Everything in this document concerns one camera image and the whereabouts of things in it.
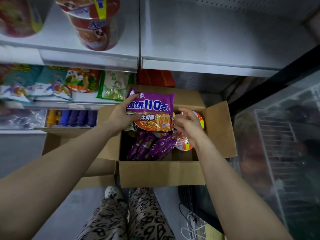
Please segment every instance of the patterned pants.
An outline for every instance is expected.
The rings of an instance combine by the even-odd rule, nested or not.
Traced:
[[[128,206],[111,198],[100,206],[84,225],[77,240],[174,240],[174,234],[151,188],[129,194]]]

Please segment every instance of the hand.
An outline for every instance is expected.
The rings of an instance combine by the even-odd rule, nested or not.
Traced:
[[[128,115],[126,111],[127,106],[138,96],[139,94],[137,93],[128,97],[112,111],[110,117],[106,121],[113,131],[112,136],[118,135],[120,131],[127,128],[133,121],[141,119],[141,114]]]
[[[182,132],[185,137],[188,138],[189,143],[198,148],[198,142],[206,137],[206,134],[202,130],[198,117],[189,109],[179,108],[182,114],[177,114],[173,123],[174,128]]]

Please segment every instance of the white cable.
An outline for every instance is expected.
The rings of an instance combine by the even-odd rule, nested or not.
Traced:
[[[193,213],[191,212],[191,213],[189,213],[189,214],[186,216],[186,219],[187,219],[186,225],[187,225],[188,228],[185,228],[185,227],[182,227],[182,228],[181,228],[180,231],[181,231],[182,236],[183,236],[185,239],[187,239],[187,240],[194,240],[194,239],[191,238],[191,234],[190,234],[190,233],[192,233],[192,234],[194,234],[195,236],[198,236],[198,237],[207,239],[207,238],[205,238],[205,237],[197,234],[197,230],[203,228],[207,223],[204,224],[203,226],[200,226],[200,227],[196,228],[196,229],[193,229],[193,228],[190,226],[190,229],[189,229],[189,221],[190,221],[190,220],[189,220],[188,218],[191,218],[191,215],[192,215],[192,214],[193,214]],[[182,233],[182,229],[185,229],[185,230],[187,230],[187,231],[189,232],[190,238],[186,238],[186,236]]]

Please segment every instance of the refrigerator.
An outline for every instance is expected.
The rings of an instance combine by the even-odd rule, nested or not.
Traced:
[[[234,170],[294,239],[320,239],[320,46],[229,104]],[[178,187],[181,203],[223,233],[206,186]]]

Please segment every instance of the white shoe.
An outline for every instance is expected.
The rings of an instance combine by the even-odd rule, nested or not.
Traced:
[[[121,189],[118,186],[108,186],[104,192],[104,197],[115,200],[123,200]]]

